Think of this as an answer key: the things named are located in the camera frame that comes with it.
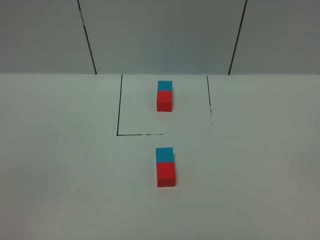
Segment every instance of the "red block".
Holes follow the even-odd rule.
[[[157,186],[174,187],[176,185],[176,168],[174,162],[160,162],[156,164]]]
[[[172,91],[158,91],[156,110],[157,112],[172,112]]]

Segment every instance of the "foam block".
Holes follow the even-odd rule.
[[[158,81],[158,91],[172,91],[172,81]]]
[[[172,112],[172,91],[158,91],[156,98],[157,112]]]
[[[176,185],[176,168],[174,162],[156,164],[157,187],[174,187]]]
[[[156,163],[173,163],[174,149],[172,147],[161,147],[155,149]]]

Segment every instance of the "block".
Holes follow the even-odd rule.
[[[176,167],[174,162],[156,164],[157,187],[174,187],[176,185]]]
[[[160,147],[155,149],[156,163],[173,163],[174,149],[172,147]]]
[[[158,81],[158,91],[172,91],[172,81]]]
[[[157,112],[172,112],[172,91],[158,91],[156,97]]]

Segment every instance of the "white wall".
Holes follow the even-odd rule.
[[[94,73],[76,0],[2,0],[0,72]]]
[[[319,74],[320,1],[248,0],[232,74]]]
[[[80,0],[98,74],[227,74],[244,4]]]

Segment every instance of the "blue block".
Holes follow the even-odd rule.
[[[173,163],[174,149],[172,147],[162,147],[155,149],[156,163]]]
[[[158,81],[158,91],[172,91],[172,81]]]

